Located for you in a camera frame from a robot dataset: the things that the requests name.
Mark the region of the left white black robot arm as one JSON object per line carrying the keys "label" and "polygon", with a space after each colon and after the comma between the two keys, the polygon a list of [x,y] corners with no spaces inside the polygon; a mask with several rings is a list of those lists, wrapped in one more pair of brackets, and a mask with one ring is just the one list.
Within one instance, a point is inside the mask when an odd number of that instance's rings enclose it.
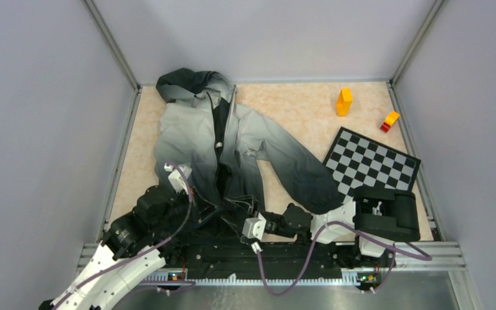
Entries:
{"label": "left white black robot arm", "polygon": [[115,219],[84,269],[40,309],[111,309],[149,274],[186,264],[184,239],[208,222],[218,206],[195,189],[155,185]]}

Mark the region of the grey black gradient hooded jacket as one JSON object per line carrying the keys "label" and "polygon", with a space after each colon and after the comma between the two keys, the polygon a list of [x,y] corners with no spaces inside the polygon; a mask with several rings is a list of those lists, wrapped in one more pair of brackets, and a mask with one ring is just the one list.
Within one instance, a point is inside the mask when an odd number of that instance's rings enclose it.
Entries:
{"label": "grey black gradient hooded jacket", "polygon": [[222,220],[226,197],[253,195],[256,210],[265,209],[260,160],[307,211],[324,214],[342,205],[324,164],[275,121],[238,104],[236,86],[221,73],[179,68],[162,75],[156,90],[166,102],[154,148],[159,184],[170,185],[165,163],[188,165],[190,185],[220,208],[192,232],[239,236]]}

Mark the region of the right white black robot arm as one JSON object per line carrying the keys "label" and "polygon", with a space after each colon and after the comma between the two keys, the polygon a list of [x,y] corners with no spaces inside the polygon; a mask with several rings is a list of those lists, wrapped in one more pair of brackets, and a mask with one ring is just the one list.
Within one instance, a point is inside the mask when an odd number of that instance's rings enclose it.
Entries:
{"label": "right white black robot arm", "polygon": [[358,237],[353,258],[361,266],[370,266],[395,242],[420,240],[415,195],[367,185],[357,187],[345,204],[324,214],[312,215],[293,203],[283,214],[276,214],[257,211],[246,201],[230,201],[222,220],[247,240],[273,234],[302,243],[330,244],[353,233]]}

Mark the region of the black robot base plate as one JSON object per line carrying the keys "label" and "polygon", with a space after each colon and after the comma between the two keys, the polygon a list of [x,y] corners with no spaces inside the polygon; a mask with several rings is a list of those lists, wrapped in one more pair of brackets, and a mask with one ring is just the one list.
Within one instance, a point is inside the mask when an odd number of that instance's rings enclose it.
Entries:
{"label": "black robot base plate", "polygon": [[317,243],[314,248],[308,244],[300,243],[263,243],[261,245],[261,258],[258,259],[253,250],[240,243],[223,245],[190,245],[180,247],[167,258],[165,267],[179,267],[181,263],[192,262],[197,251],[202,252],[202,261],[205,263],[217,263],[218,270],[223,271],[232,267],[233,271],[247,272],[247,268],[241,266],[240,260],[247,258],[245,251],[255,254],[260,268],[268,281],[294,280],[302,278],[311,261],[312,254],[318,253],[317,262],[327,269],[338,271],[342,267],[368,267],[371,264],[382,263],[385,260],[385,250],[378,258],[364,256],[361,254],[358,243],[351,245],[324,245]]}

